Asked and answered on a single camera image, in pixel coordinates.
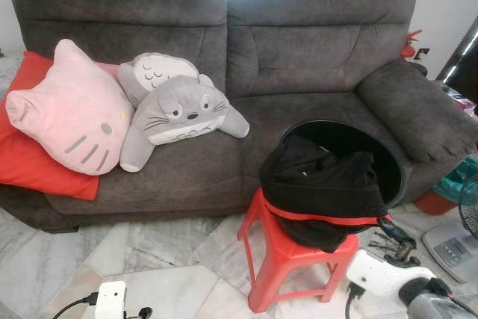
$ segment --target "sofa backrest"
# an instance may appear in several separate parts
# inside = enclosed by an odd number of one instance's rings
[[[227,94],[351,91],[395,60],[415,0],[228,0]]]
[[[96,61],[143,52],[186,58],[221,90],[226,75],[226,0],[13,0],[28,50],[51,57],[74,40]]]

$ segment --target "hello kitty pillow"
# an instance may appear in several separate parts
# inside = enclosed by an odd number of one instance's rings
[[[71,40],[61,40],[52,68],[31,90],[11,91],[12,126],[71,170],[101,175],[115,167],[134,109],[116,79]]]

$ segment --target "black bag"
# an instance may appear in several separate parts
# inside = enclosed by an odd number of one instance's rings
[[[333,253],[348,234],[391,219],[372,164],[369,152],[338,158],[296,134],[287,137],[260,170],[267,207],[297,243]]]

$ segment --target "gray sofa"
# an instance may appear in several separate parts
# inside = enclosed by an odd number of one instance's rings
[[[245,211],[258,168],[290,126],[357,126],[406,171],[412,201],[476,146],[477,128],[446,94],[400,60],[415,0],[13,0],[27,49],[52,56],[73,39],[94,60],[142,52],[188,59],[249,120],[159,146],[139,173],[103,175],[94,202],[2,185],[0,206],[47,232],[91,223]]]

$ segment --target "marble floor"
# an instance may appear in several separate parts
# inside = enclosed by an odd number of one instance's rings
[[[392,214],[414,238],[440,223],[458,220],[457,211],[432,217],[413,205],[394,208]],[[102,282],[120,279],[128,288],[128,315],[150,306],[153,319],[344,318],[347,280],[329,303],[306,297],[275,303],[262,314],[252,313],[246,297],[250,289],[246,256],[235,236],[242,220],[243,215],[234,215],[118,223],[50,235],[0,210],[0,318],[51,319],[66,304],[97,291]],[[362,247],[372,239],[381,241],[376,231],[359,235]],[[253,226],[249,235],[260,265],[265,250],[261,227]],[[457,297],[477,309],[475,282],[455,282],[420,242],[414,255],[443,278]],[[281,292],[317,288],[327,279],[321,264],[303,268],[290,274]],[[353,304],[351,317],[407,315],[402,305],[366,292]],[[93,318],[94,307],[85,306],[62,315],[62,319]]]

